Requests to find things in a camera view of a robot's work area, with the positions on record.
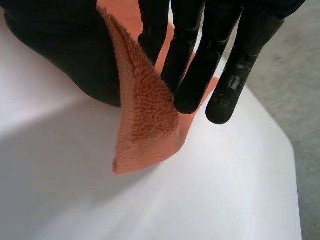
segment floor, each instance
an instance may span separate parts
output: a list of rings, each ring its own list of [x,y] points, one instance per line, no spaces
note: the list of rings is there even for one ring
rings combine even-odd
[[[307,0],[288,17],[247,83],[293,144],[303,240],[320,240],[319,13],[320,1]]]

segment black glove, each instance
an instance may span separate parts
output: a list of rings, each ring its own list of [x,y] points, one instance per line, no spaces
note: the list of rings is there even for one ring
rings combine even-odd
[[[176,109],[183,114],[197,110],[241,16],[233,50],[206,108],[212,123],[226,123],[261,50],[304,1],[172,0],[175,31],[161,76],[175,95]],[[155,64],[166,38],[169,0],[139,0],[139,6],[139,43]],[[186,73],[204,6],[202,39]]]

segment microfiber cloth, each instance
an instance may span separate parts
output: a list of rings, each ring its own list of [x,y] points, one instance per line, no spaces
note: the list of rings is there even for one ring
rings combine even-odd
[[[120,82],[121,123],[113,172],[140,171],[181,149],[195,114],[177,112],[170,90],[140,46],[105,8],[97,10],[113,43]]]

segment folded cloth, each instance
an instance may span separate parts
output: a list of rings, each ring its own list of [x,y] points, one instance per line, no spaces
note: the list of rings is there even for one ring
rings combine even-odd
[[[113,172],[140,171],[181,149],[195,114],[176,111],[173,96],[142,49],[105,8],[97,10],[111,36],[119,71],[121,123]],[[206,97],[212,89],[208,88]]]

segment white surface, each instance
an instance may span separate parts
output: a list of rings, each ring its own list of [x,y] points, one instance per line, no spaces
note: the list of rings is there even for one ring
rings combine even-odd
[[[246,88],[183,149],[114,176],[120,111],[85,96],[0,18],[1,240],[301,240],[294,152]]]

